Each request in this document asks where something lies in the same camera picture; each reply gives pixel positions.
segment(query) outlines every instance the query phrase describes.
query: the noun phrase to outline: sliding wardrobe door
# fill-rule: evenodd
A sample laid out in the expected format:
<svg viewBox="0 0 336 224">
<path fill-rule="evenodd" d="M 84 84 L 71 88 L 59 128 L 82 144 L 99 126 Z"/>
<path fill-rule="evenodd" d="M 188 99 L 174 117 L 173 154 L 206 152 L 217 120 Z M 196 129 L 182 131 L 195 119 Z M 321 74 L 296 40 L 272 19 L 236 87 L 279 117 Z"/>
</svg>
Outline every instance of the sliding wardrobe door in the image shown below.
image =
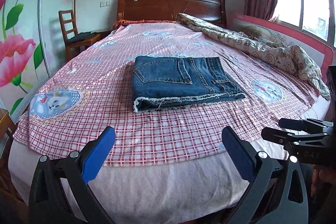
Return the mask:
<svg viewBox="0 0 336 224">
<path fill-rule="evenodd" d="M 49 77 L 37 10 L 38 0 L 0 0 L 0 103 L 15 122 Z"/>
<path fill-rule="evenodd" d="M 47 70 L 51 76 L 66 63 L 65 46 L 58 18 L 58 11 L 73 9 L 74 0 L 39 1 L 39 24 L 42 49 Z"/>
</svg>

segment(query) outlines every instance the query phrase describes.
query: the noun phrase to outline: pink plaid bedsheet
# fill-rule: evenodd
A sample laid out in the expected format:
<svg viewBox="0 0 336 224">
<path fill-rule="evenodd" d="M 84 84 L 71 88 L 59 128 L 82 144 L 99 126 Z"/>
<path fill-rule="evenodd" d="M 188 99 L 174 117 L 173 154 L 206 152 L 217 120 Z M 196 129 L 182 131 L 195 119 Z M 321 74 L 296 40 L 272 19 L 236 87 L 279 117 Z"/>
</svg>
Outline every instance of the pink plaid bedsheet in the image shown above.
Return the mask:
<svg viewBox="0 0 336 224">
<path fill-rule="evenodd" d="M 135 113 L 130 87 L 138 55 L 219 56 L 246 98 Z M 319 94 L 297 78 L 201 32 L 174 23 L 145 23 L 120 27 L 82 52 L 36 96 L 37 103 L 32 105 L 33 99 L 19 122 L 15 140 L 55 159 L 81 150 L 112 126 L 116 142 L 104 165 L 141 166 L 221 153 L 225 126 L 231 126 L 241 139 L 254 141 L 265 126 L 278 128 L 280 118 L 296 118 L 312 107 Z M 41 107 L 45 104 L 50 111 Z"/>
</svg>

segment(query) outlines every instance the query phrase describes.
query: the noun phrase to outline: jeans back pocket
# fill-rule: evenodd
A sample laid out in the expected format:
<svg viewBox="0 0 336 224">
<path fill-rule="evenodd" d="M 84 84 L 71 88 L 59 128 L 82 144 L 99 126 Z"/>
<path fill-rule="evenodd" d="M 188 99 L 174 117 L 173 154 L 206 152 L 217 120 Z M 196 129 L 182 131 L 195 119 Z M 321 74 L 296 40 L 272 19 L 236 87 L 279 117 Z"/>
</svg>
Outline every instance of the jeans back pocket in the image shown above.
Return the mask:
<svg viewBox="0 0 336 224">
<path fill-rule="evenodd" d="M 153 62 L 144 63 L 134 69 L 134 73 L 141 82 L 149 83 L 162 81 L 170 83 L 181 83 L 191 85 L 190 75 L 184 66 L 182 58 L 167 58 Z"/>
</svg>

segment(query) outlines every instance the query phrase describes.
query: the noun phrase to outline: blue gripper pad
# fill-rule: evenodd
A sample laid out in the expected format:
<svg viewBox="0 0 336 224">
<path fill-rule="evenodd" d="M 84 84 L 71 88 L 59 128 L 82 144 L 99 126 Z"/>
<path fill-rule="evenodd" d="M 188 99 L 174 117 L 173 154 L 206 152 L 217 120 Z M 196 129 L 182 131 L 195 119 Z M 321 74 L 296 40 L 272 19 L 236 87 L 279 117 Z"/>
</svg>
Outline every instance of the blue gripper pad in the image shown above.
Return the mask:
<svg viewBox="0 0 336 224">
<path fill-rule="evenodd" d="M 253 146 L 241 140 L 231 127 L 225 127 L 222 131 L 222 143 L 229 153 L 240 176 L 252 183 L 256 177 L 256 154 Z"/>
<path fill-rule="evenodd" d="M 82 177 L 86 184 L 96 178 L 115 141 L 116 134 L 112 127 L 106 127 L 94 141 L 95 146 L 83 161 Z"/>
</svg>

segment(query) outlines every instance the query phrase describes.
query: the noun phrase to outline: orange fringed blanket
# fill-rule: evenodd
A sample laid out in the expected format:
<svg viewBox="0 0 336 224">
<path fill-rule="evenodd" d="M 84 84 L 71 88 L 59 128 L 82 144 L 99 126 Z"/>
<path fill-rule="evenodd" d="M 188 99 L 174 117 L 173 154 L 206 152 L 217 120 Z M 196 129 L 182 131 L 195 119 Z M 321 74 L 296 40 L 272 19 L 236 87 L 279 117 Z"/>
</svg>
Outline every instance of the orange fringed blanket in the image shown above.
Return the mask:
<svg viewBox="0 0 336 224">
<path fill-rule="evenodd" d="M 120 19 L 116 23 L 114 23 L 113 28 L 117 29 L 121 25 L 127 26 L 129 24 L 138 24 L 138 23 L 179 23 L 179 22 L 172 21 L 172 20 L 138 20 L 138 21 L 133 21 L 133 20 Z"/>
</svg>

